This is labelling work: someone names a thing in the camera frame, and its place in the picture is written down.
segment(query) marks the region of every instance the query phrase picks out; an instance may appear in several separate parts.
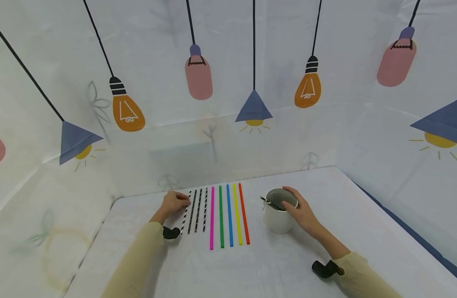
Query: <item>pink straw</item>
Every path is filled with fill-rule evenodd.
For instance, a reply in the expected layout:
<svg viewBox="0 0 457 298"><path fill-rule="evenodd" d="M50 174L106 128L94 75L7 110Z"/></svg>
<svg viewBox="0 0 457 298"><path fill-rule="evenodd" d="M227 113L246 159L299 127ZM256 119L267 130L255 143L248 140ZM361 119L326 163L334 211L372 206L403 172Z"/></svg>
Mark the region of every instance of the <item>pink straw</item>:
<svg viewBox="0 0 457 298"><path fill-rule="evenodd" d="M212 186L212 200L210 203L210 250L214 250L214 187Z"/></svg>

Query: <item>left hand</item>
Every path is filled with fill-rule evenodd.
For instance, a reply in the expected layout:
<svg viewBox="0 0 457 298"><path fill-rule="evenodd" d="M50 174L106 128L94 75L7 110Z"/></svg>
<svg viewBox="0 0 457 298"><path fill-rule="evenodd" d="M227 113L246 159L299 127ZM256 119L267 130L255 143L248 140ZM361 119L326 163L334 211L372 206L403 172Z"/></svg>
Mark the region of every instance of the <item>left hand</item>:
<svg viewBox="0 0 457 298"><path fill-rule="evenodd" d="M171 216L173 213L190 205L189 197L181 192L169 191L162 201L162 205L159 210L154 214L151 221L159 222L161 225Z"/></svg>

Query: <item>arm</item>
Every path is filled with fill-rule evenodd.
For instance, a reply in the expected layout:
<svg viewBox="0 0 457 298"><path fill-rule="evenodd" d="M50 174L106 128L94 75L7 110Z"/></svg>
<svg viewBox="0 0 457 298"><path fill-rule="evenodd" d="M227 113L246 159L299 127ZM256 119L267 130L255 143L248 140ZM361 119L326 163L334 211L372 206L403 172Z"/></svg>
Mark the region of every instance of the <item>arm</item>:
<svg viewBox="0 0 457 298"><path fill-rule="evenodd" d="M328 251L334 263L344 271L339 281L356 298L401 298L371 267L365 258L351 252L316 219L308 202L291 187L283 186L298 200L299 209L287 202L283 207L300 227Z"/></svg>
<svg viewBox="0 0 457 298"><path fill-rule="evenodd" d="M140 298L150 270L152 258L163 244L162 225L181 207L188 206L187 195L168 192L162 206L136 235L118 267L111 276L101 298Z"/></svg>

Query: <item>orange straw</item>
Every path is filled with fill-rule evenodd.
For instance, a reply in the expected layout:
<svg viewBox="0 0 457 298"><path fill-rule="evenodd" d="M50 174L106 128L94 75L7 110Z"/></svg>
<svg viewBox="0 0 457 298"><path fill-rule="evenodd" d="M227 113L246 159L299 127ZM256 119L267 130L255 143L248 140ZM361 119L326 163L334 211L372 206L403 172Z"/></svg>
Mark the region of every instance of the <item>orange straw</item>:
<svg viewBox="0 0 457 298"><path fill-rule="evenodd" d="M250 244L250 237L248 236L247 216L245 215L245 204L243 203L242 184L238 184L238 191L240 192L240 203L242 205L243 225L245 227L245 236L247 237L247 245Z"/></svg>

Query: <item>yellow straw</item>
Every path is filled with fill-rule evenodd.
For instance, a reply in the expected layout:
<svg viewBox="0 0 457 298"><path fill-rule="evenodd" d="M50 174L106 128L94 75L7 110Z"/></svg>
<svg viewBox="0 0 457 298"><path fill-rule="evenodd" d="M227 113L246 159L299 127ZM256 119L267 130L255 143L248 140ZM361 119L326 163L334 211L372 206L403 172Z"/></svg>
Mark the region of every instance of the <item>yellow straw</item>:
<svg viewBox="0 0 457 298"><path fill-rule="evenodd" d="M238 233L238 245L242 245L242 230L240 229L240 218L238 217L238 204L237 204L237 189L235 183L233 185L233 200L235 202L235 218L237 219L237 233Z"/></svg>

